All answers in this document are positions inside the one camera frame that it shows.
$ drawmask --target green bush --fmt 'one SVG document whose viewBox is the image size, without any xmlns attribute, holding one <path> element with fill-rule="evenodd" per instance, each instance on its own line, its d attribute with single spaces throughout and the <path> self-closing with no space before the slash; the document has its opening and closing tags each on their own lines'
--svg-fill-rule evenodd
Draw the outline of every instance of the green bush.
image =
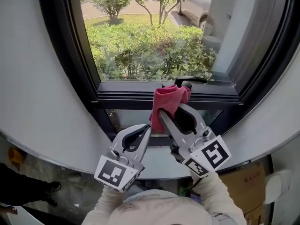
<svg viewBox="0 0 300 225">
<path fill-rule="evenodd" d="M 199 28 L 128 22 L 86 30 L 103 81 L 169 81 L 179 75 L 210 79 L 216 56 L 201 43 Z"/>
<path fill-rule="evenodd" d="M 107 14 L 110 19 L 118 17 L 119 12 L 130 4 L 131 0 L 93 0 L 94 7 Z"/>
</svg>

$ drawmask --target black window frame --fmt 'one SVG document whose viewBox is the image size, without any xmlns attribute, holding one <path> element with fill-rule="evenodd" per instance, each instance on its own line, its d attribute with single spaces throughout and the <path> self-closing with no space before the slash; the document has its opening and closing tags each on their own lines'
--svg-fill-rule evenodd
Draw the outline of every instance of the black window frame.
<svg viewBox="0 0 300 225">
<path fill-rule="evenodd" d="M 106 109 L 151 110 L 153 91 L 163 83 L 101 82 L 91 54 L 80 0 L 39 1 L 51 42 L 67 77 L 86 109 L 113 140 L 117 131 Z M 218 82 L 217 77 L 216 85 L 193 83 L 188 104 L 197 110 L 221 111 L 209 124 L 217 135 L 223 135 L 244 118 L 287 68 L 300 42 L 299 3 L 300 0 L 285 1 L 276 34 L 255 71 L 251 75 L 243 74 L 248 78 L 242 87 Z M 154 136 L 150 146 L 157 144 L 169 145 L 170 140 L 165 136 Z"/>
</svg>

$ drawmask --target shoe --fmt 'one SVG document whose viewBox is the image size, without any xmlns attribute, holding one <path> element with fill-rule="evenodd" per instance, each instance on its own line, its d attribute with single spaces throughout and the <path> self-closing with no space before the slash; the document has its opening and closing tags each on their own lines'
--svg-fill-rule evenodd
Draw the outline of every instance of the shoe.
<svg viewBox="0 0 300 225">
<path fill-rule="evenodd" d="M 57 202 L 49 194 L 47 194 L 44 201 L 53 207 L 57 207 Z"/>
<path fill-rule="evenodd" d="M 53 193 L 53 192 L 57 192 L 60 189 L 61 189 L 60 182 L 50 182 L 49 189 L 46 192 Z"/>
</svg>

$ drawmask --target car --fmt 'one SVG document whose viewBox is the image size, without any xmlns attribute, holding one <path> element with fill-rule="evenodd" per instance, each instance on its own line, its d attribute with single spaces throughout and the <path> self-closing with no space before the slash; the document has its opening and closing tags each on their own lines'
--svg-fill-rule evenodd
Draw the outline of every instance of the car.
<svg viewBox="0 0 300 225">
<path fill-rule="evenodd" d="M 211 0 L 181 0 L 177 13 L 186 16 L 196 27 L 205 29 Z"/>
</svg>

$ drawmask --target window frame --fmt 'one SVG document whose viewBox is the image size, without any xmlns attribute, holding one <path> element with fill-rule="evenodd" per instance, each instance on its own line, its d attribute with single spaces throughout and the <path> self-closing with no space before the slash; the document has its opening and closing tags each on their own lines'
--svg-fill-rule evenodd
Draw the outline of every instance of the window frame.
<svg viewBox="0 0 300 225">
<path fill-rule="evenodd" d="M 286 3 L 289 1 L 255 0 L 255 7 L 241 45 L 233 58 L 233 62 L 231 62 L 230 66 L 233 66 L 227 73 L 228 78 L 235 84 L 235 89 L 239 95 L 242 95 L 246 84 L 251 81 L 255 71 L 261 66 L 265 54 L 268 54 L 267 50 L 272 47 L 271 42 L 276 36 L 279 26 L 281 26 L 280 20 L 282 16 L 285 16 L 283 10 Z M 243 72 L 243 67 L 239 67 L 240 63 L 245 64 L 246 72 Z"/>
<path fill-rule="evenodd" d="M 300 41 L 298 3 L 297 0 L 285 0 L 283 15 L 271 44 L 255 71 L 244 73 L 248 78 L 243 86 L 238 82 L 235 86 L 218 81 L 216 85 L 193 83 L 190 106 L 197 110 L 222 110 L 209 124 L 217 135 L 223 135 L 248 114 L 288 66 Z M 106 109 L 151 110 L 153 91 L 163 83 L 101 82 L 90 50 L 80 0 L 40 0 L 40 6 L 50 40 L 67 77 L 84 106 L 113 140 L 117 131 Z M 150 140 L 150 146 L 169 143 L 170 140 L 162 136 Z"/>
</svg>

